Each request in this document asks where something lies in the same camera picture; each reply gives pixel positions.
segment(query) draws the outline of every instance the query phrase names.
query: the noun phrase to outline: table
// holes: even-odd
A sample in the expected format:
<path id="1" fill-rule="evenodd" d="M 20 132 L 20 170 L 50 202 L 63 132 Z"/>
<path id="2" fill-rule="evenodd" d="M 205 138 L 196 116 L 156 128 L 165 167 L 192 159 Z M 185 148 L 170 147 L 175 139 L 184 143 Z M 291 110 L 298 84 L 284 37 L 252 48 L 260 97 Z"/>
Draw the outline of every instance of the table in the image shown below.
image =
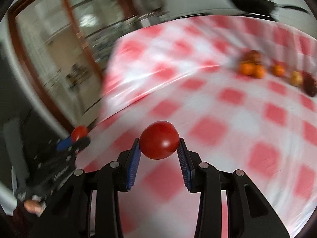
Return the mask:
<path id="1" fill-rule="evenodd" d="M 290 26 L 239 16 L 175 20 L 122 37 L 100 123 L 77 166 L 101 168 L 146 126 L 167 120 L 203 161 L 222 171 L 243 169 L 295 237 L 317 204 L 316 100 L 287 79 L 241 76 L 236 65 L 251 48 L 265 54 L 265 66 L 314 73 L 316 44 Z M 125 237 L 193 237 L 199 194 L 187 192 L 176 153 L 142 156 L 135 186 L 119 202 Z M 222 209 L 227 237 L 225 196 Z"/>

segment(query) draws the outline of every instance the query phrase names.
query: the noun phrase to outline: red and white tablecloth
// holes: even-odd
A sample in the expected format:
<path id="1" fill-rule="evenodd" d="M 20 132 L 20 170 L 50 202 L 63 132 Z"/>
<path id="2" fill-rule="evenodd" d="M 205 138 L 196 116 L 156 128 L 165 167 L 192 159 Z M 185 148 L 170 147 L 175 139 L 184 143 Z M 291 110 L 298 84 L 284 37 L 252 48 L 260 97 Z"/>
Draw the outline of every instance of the red and white tablecloth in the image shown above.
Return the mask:
<path id="1" fill-rule="evenodd" d="M 287 79 L 237 74 L 247 49 L 262 51 L 265 66 L 283 64 L 286 75 L 317 69 L 317 40 L 266 20 L 195 17 L 119 39 L 100 123 L 77 166 L 100 169 L 146 126 L 167 120 L 203 161 L 222 171 L 243 169 L 294 237 L 317 205 L 317 104 Z M 199 194 L 187 192 L 176 153 L 164 160 L 142 156 L 134 187 L 119 200 L 125 237 L 194 236 Z"/>

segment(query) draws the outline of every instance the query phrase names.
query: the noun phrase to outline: black frying pan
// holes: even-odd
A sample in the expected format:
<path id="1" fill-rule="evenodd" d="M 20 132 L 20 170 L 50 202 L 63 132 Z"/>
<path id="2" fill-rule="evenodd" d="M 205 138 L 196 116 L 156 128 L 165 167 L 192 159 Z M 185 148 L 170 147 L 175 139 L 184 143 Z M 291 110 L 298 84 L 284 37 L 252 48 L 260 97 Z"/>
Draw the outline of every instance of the black frying pan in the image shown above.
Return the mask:
<path id="1" fill-rule="evenodd" d="M 295 5 L 279 5 L 274 3 L 272 0 L 231 0 L 231 2 L 241 11 L 266 16 L 270 16 L 271 12 L 276 7 L 302 11 L 309 14 L 309 12 L 304 8 Z"/>

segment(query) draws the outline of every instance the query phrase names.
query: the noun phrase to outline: white curtain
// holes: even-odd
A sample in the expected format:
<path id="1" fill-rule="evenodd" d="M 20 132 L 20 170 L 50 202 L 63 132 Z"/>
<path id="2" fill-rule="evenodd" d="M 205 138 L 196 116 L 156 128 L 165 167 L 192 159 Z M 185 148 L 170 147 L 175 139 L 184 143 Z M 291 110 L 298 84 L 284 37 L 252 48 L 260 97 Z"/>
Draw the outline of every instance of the white curtain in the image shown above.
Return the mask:
<path id="1" fill-rule="evenodd" d="M 76 94 L 70 89 L 70 83 L 62 76 L 61 71 L 50 57 L 40 34 L 22 21 L 19 22 L 22 42 L 36 68 L 39 79 L 65 117 L 78 125 L 80 104 Z"/>

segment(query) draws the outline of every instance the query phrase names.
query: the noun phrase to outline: tomato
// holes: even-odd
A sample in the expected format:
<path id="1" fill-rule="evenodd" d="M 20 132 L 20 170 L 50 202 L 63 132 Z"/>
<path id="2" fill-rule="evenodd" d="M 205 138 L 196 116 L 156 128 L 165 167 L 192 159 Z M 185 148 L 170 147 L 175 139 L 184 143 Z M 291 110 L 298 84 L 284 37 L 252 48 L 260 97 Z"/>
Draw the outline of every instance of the tomato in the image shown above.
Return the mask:
<path id="1" fill-rule="evenodd" d="M 157 121 L 146 127 L 140 136 L 140 150 L 148 158 L 164 159 L 172 155 L 180 143 L 174 125 Z"/>
<path id="2" fill-rule="evenodd" d="M 72 134 L 70 135 L 72 142 L 76 142 L 77 140 L 80 140 L 81 138 L 88 135 L 88 130 L 85 126 L 80 125 L 77 126 Z"/>

